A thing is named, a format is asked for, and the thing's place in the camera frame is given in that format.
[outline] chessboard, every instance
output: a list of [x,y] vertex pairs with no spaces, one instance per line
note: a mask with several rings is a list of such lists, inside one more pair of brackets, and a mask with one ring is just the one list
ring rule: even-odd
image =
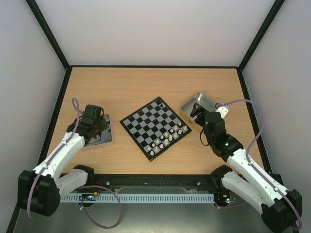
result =
[[138,109],[120,123],[150,162],[191,132],[161,97]]

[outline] white perforated rail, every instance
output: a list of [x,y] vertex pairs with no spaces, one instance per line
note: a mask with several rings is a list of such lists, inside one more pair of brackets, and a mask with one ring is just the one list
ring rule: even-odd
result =
[[[214,203],[213,194],[117,194],[121,203]],[[82,200],[81,193],[70,193],[61,199],[62,203],[73,203]],[[112,194],[101,194],[85,202],[117,203]]]

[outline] wooden table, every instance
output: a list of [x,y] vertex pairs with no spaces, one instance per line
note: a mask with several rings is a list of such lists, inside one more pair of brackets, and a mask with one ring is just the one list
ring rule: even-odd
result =
[[[218,102],[243,99],[236,69],[74,67],[48,154],[75,119],[71,99],[76,97],[82,110],[87,104],[93,104],[103,107],[110,115],[115,144],[78,152],[64,172],[82,164],[102,174],[210,174],[224,162],[211,148],[201,145],[195,130],[149,162],[119,122],[159,96],[178,113],[180,107],[198,92],[204,92]],[[231,105],[225,123],[228,133],[245,147],[253,140],[254,132],[245,103]],[[262,166],[257,145],[250,154]]]

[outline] wall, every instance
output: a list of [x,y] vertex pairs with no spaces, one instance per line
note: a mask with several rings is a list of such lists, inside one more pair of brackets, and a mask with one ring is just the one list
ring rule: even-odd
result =
[[273,172],[303,196],[302,233],[311,229],[311,1],[287,0],[244,70],[265,111],[263,140]]
[[37,0],[71,65],[238,66],[274,0]]
[[24,0],[0,1],[0,232],[38,160],[64,69]]

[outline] table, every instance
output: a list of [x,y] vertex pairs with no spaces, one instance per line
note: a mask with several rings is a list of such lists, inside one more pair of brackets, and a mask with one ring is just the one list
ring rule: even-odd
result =
[[[114,146],[80,151],[64,172],[81,164],[100,174],[210,174],[224,164],[211,150],[202,146],[195,130],[149,162],[120,120],[156,97],[176,112],[198,92],[218,102],[243,99],[236,69],[229,68],[117,68],[74,67],[62,102],[48,154],[59,144],[75,117],[71,99],[76,97],[84,110],[87,104],[104,108],[111,118]],[[230,106],[225,117],[227,132],[247,147],[254,132],[245,103]],[[254,145],[250,152],[262,166]]]

